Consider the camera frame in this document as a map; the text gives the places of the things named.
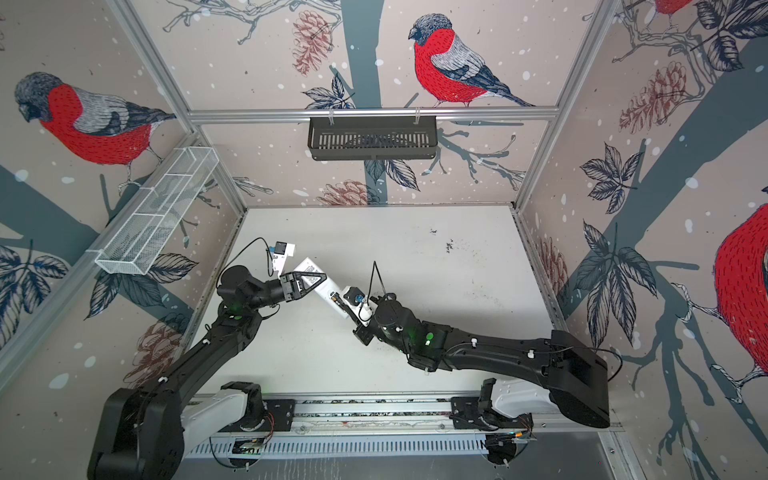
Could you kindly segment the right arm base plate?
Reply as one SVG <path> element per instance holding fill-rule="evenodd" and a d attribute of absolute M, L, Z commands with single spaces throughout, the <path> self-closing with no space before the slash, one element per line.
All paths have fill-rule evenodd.
<path fill-rule="evenodd" d="M 481 406 L 477 397 L 452 397 L 450 408 L 449 419 L 456 430 L 493 432 L 507 429 L 530 431 L 533 428 L 531 413 L 506 417 L 490 406 Z"/>

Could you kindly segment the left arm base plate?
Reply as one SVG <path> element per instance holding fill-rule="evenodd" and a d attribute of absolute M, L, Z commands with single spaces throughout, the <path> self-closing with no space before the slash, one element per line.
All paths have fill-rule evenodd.
<path fill-rule="evenodd" d="M 245 418 L 222 427 L 219 433 L 289 432 L 292 428 L 296 401 L 294 399 L 267 399 L 259 421 Z"/>

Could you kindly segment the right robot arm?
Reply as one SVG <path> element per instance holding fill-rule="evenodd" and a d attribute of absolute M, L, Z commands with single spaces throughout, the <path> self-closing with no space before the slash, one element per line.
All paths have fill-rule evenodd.
<path fill-rule="evenodd" d="M 525 380 L 549 392 L 566 418 L 593 428 L 610 425 L 608 366 L 572 334 L 548 338 L 488 337 L 418 319 L 394 294 L 368 298 L 352 288 L 336 300 L 351 317 L 364 345 L 374 339 L 429 373 L 477 370 Z"/>

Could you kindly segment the white remote control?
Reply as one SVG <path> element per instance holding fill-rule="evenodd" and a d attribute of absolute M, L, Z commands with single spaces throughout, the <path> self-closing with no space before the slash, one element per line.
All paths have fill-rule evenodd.
<path fill-rule="evenodd" d="M 295 268 L 296 271 L 309 271 L 309 272 L 322 272 L 324 271 L 309 257 L 306 257 Z M 345 319 L 350 319 L 349 314 L 339 306 L 335 297 L 341 298 L 343 289 L 327 275 L 327 279 L 315 290 L 312 291 L 317 294 L 328 306 L 330 306 L 339 316 Z"/>

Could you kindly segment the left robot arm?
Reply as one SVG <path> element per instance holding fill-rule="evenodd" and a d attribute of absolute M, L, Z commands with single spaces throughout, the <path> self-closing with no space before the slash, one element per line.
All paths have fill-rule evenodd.
<path fill-rule="evenodd" d="M 161 373 L 106 400 L 90 457 L 90 479 L 170 479 L 184 457 L 222 428 L 243 422 L 274 425 L 261 388 L 225 384 L 211 398 L 192 399 L 214 374 L 256 337 L 260 311 L 299 300 L 327 279 L 322 272 L 286 273 L 261 281 L 236 265 L 220 277 L 218 316 L 203 339 Z"/>

